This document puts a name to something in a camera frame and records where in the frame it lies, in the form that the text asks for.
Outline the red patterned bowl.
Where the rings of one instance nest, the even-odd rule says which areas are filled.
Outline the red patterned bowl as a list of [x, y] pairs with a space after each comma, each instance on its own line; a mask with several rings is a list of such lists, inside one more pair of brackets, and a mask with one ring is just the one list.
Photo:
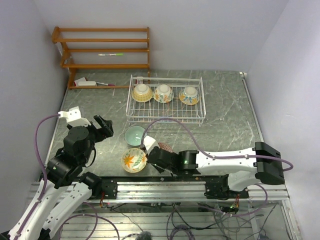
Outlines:
[[166, 143], [159, 142], [159, 143], [158, 143], [158, 146], [159, 146], [159, 148], [162, 149], [162, 150], [165, 150], [165, 151], [170, 152], [170, 153], [173, 152], [173, 149], [172, 149], [168, 144], [166, 144]]

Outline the yellow sun pattern bowl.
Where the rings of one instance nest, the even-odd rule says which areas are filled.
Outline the yellow sun pattern bowl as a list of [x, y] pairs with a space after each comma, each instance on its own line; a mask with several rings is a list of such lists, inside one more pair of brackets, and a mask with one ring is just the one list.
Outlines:
[[136, 102], [145, 103], [151, 100], [152, 97], [153, 97], [152, 89], [144, 83], [138, 84], [133, 88], [132, 98]]

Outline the orange flower green leaf bowl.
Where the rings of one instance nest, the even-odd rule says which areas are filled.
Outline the orange flower green leaf bowl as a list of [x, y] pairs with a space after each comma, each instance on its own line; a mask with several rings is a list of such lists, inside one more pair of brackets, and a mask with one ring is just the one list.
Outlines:
[[153, 98], [159, 103], [169, 103], [174, 98], [173, 89], [167, 84], [161, 84], [155, 88]]

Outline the blue orange floral bowl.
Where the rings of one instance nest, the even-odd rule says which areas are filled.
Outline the blue orange floral bowl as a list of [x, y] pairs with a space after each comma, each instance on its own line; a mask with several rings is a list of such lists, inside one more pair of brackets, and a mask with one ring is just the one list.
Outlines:
[[178, 95], [178, 98], [183, 104], [188, 106], [196, 105], [200, 100], [198, 90], [192, 86], [182, 89]]

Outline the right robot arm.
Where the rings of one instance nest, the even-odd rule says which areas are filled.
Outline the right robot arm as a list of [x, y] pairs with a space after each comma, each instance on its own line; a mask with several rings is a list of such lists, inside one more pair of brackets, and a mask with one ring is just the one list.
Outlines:
[[159, 173], [170, 171], [182, 181], [188, 176], [204, 176], [208, 199], [226, 200], [248, 186], [263, 183], [285, 183], [284, 169], [278, 160], [279, 151], [264, 142], [238, 151], [170, 152], [159, 146], [147, 148], [147, 160]]

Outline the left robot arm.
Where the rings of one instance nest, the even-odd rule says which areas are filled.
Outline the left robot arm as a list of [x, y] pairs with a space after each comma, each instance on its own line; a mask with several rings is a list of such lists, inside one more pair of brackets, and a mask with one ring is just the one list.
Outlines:
[[38, 150], [38, 136], [34, 136], [34, 151], [43, 178], [20, 220], [11, 230], [0, 234], [2, 240], [50, 240], [79, 205], [98, 198], [103, 191], [103, 180], [82, 170], [91, 154], [97, 153], [96, 143], [114, 135], [113, 122], [95, 115], [93, 118], [100, 125], [96, 128], [79, 111], [61, 111], [53, 116], [67, 121], [68, 134], [63, 147], [44, 165]]

